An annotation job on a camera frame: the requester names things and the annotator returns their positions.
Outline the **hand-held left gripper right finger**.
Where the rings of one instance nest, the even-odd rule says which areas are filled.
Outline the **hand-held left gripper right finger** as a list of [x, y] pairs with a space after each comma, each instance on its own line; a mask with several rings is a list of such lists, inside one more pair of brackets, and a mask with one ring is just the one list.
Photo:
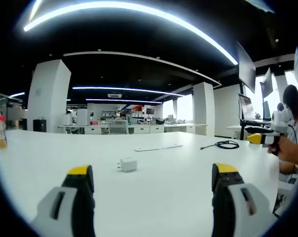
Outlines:
[[266, 196], [229, 164], [213, 164], [212, 192], [213, 237], [261, 237], [277, 221]]

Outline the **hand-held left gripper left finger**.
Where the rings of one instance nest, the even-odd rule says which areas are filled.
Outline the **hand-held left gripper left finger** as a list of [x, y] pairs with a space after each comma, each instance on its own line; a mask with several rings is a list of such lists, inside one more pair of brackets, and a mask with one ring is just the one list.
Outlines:
[[40, 237], [94, 237], [93, 194], [92, 166], [72, 168], [38, 203], [31, 227]]

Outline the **person's right hand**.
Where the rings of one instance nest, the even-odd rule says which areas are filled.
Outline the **person's right hand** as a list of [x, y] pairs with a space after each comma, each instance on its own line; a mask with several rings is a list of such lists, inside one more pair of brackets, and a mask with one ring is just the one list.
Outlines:
[[279, 137], [279, 142], [278, 142], [278, 152], [277, 151], [277, 146], [268, 146], [267, 152], [269, 154], [274, 153], [279, 157], [280, 160], [283, 161], [290, 161], [291, 160], [291, 152], [292, 152], [292, 145], [293, 143], [287, 139], [284, 136]]

